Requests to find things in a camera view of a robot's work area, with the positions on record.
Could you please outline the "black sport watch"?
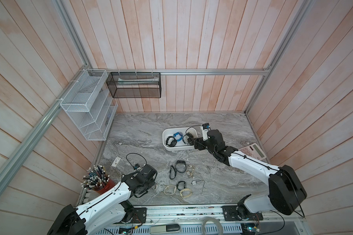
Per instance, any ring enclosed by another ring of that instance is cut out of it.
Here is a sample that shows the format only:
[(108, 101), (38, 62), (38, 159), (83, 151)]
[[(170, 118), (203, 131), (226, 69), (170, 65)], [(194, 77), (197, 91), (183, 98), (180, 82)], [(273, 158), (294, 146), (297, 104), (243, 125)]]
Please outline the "black sport watch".
[(177, 145), (177, 140), (174, 136), (169, 136), (167, 137), (166, 141), (165, 141), (165, 145), (167, 147), (175, 147)]
[(192, 133), (186, 133), (182, 138), (183, 143), (188, 146), (194, 145), (193, 140), (194, 140), (194, 135)]

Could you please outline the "blue band watch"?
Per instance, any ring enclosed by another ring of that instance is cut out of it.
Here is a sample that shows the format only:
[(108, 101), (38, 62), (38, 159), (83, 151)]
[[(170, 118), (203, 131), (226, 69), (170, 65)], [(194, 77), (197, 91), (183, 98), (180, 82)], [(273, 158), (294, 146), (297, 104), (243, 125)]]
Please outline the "blue band watch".
[(177, 142), (180, 142), (183, 139), (183, 134), (181, 132), (176, 132), (176, 133), (173, 134), (173, 137), (175, 138), (175, 140)]

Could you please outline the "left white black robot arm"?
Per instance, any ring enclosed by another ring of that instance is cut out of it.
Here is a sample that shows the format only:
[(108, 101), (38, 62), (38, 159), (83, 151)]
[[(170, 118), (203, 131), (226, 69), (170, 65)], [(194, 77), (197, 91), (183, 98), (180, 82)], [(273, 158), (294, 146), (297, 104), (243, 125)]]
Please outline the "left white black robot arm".
[(140, 171), (124, 175), (121, 181), (97, 198), (59, 213), (48, 235), (94, 235), (114, 223), (140, 222), (141, 215), (129, 202), (140, 198), (155, 185), (157, 170), (146, 164)]

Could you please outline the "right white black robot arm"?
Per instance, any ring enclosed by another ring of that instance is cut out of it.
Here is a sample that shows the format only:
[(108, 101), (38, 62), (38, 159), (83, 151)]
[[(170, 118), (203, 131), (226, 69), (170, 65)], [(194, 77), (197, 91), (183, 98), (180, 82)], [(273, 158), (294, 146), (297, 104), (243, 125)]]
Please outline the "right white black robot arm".
[(238, 202), (241, 218), (270, 210), (291, 215), (307, 198), (307, 192), (292, 167), (267, 164), (227, 146), (218, 130), (203, 130), (203, 136), (193, 138), (191, 142), (196, 149), (207, 150), (219, 162), (243, 170), (268, 186), (268, 193), (249, 194)]

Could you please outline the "gold metal link watch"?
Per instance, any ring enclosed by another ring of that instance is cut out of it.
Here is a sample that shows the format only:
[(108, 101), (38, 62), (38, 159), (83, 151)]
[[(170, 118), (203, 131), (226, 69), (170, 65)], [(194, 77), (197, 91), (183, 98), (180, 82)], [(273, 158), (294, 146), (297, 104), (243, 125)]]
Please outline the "gold metal link watch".
[(195, 167), (192, 164), (188, 165), (186, 174), (188, 175), (189, 178), (194, 178), (194, 172), (195, 172)]

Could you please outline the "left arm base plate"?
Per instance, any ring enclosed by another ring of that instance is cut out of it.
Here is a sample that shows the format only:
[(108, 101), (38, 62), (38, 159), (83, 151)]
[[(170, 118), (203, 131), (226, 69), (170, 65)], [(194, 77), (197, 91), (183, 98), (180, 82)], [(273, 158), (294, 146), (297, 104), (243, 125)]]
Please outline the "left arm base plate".
[(146, 223), (147, 217), (147, 208), (132, 208), (125, 211), (124, 218), (120, 223), (135, 223), (135, 224), (144, 224)]

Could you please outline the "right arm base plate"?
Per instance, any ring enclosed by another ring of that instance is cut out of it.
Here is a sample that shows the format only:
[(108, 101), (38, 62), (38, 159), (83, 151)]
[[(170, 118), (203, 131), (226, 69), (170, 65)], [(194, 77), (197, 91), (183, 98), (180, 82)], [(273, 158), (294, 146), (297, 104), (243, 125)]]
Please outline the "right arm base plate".
[(263, 220), (264, 217), (262, 213), (251, 213), (243, 206), (222, 206), (222, 212), (225, 221), (260, 221)]

